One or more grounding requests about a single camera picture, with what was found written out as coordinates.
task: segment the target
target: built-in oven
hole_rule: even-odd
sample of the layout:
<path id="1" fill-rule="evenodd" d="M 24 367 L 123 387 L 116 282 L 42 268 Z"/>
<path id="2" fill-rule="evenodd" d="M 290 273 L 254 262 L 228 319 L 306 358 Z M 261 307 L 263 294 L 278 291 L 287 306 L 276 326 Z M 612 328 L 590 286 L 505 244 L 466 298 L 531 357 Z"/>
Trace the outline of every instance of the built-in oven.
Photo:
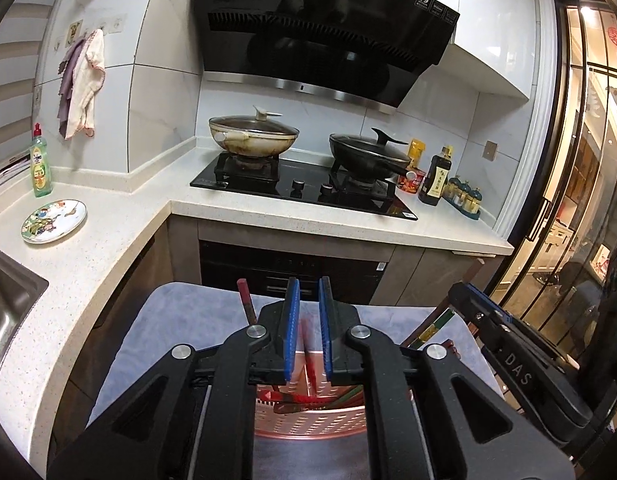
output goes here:
<path id="1" fill-rule="evenodd" d="M 283 298 L 290 277 L 300 280 L 301 299 L 317 301 L 317 281 L 329 276 L 333 296 L 352 304 L 369 304 L 385 262 L 351 260 L 272 251 L 200 240 L 202 285 L 237 290 L 245 278 L 252 294 Z"/>

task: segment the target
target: metal bolt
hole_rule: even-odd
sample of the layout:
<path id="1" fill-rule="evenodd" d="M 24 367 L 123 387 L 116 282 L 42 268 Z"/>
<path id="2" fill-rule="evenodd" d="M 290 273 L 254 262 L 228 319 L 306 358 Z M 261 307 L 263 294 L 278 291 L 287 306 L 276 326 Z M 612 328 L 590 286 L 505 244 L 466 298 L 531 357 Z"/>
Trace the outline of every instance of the metal bolt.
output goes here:
<path id="1" fill-rule="evenodd" d="M 186 357 L 191 355 L 191 347 L 188 345 L 177 345 L 171 350 L 171 355 L 175 359 L 186 359 Z"/>
<path id="2" fill-rule="evenodd" d="M 433 359 L 444 359 L 448 353 L 442 345 L 428 345 L 426 353 Z"/>
<path id="3" fill-rule="evenodd" d="M 266 335 L 266 327 L 262 325 L 250 325 L 250 327 L 246 329 L 246 335 L 253 339 L 259 339 Z"/>
<path id="4" fill-rule="evenodd" d="M 366 339 L 370 336 L 370 328 L 365 325 L 355 325 L 351 328 L 351 335 L 355 339 Z"/>

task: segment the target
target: black range hood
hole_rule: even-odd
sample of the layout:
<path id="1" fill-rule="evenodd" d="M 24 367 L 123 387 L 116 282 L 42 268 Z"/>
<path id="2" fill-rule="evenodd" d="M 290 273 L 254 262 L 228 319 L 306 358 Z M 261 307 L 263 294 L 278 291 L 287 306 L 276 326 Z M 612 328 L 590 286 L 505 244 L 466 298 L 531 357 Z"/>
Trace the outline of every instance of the black range hood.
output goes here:
<path id="1" fill-rule="evenodd" d="M 392 113 L 438 64 L 459 13 L 436 0 L 195 0 L 204 79 Z"/>

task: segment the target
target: lid handle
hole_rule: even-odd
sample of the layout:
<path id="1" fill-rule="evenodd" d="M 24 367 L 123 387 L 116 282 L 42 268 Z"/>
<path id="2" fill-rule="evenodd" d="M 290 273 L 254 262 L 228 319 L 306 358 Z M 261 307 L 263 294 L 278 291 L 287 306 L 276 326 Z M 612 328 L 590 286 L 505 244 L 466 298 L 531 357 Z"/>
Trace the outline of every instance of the lid handle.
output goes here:
<path id="1" fill-rule="evenodd" d="M 394 142 L 396 144 L 408 144 L 408 142 L 403 142 L 403 140 L 397 140 L 397 139 L 393 139 L 392 137 L 389 137 L 379 128 L 371 128 L 371 130 L 373 130 L 377 134 L 377 143 L 380 146 L 386 146 L 386 143 L 389 140 L 390 142 Z"/>
<path id="2" fill-rule="evenodd" d="M 257 119 L 258 121 L 265 121 L 268 117 L 281 117 L 282 114 L 278 114 L 275 112 L 267 112 L 266 110 L 264 110 L 263 108 L 259 108 L 255 105 L 253 105 L 253 108 L 255 108 L 255 119 Z"/>

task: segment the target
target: sink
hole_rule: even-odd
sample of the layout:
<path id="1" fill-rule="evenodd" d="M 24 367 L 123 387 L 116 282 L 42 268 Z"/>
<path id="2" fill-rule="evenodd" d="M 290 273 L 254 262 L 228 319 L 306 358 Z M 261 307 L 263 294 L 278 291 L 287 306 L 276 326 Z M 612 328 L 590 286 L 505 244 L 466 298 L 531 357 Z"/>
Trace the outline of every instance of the sink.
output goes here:
<path id="1" fill-rule="evenodd" d="M 0 251 L 0 360 L 48 282 Z"/>

